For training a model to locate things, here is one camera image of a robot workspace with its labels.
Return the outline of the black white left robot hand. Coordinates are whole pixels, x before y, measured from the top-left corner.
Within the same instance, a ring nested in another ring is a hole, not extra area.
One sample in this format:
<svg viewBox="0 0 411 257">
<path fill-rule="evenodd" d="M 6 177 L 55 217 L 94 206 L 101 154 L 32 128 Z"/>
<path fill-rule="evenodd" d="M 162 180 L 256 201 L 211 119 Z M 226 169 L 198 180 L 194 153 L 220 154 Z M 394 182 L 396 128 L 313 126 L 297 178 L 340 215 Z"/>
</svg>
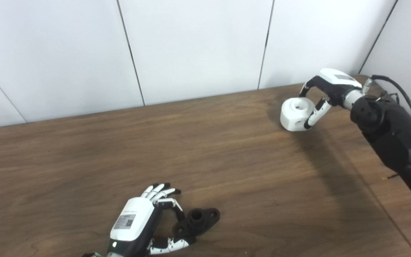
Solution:
<svg viewBox="0 0 411 257">
<path fill-rule="evenodd" d="M 178 221 L 186 217 L 178 201 L 171 197 L 181 190 L 170 183 L 148 186 L 141 196 L 129 199 L 110 232 L 108 257 L 148 257 L 167 254 L 196 243 L 196 237 L 156 237 L 165 210 L 173 210 Z"/>
</svg>

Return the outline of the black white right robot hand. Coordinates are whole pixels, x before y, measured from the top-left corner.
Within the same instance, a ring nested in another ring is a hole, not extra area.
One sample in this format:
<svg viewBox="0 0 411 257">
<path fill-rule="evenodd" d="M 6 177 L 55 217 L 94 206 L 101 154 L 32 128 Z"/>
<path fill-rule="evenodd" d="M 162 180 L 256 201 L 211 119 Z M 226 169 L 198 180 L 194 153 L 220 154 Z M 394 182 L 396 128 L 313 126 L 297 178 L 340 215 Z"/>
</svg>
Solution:
<svg viewBox="0 0 411 257">
<path fill-rule="evenodd" d="M 321 69 L 318 75 L 305 82 L 299 97 L 306 98 L 308 91 L 316 87 L 326 94 L 314 107 L 304 122 L 304 129 L 311 129 L 331 107 L 351 110 L 355 101 L 364 97 L 362 85 L 348 74 L 336 69 Z"/>
</svg>

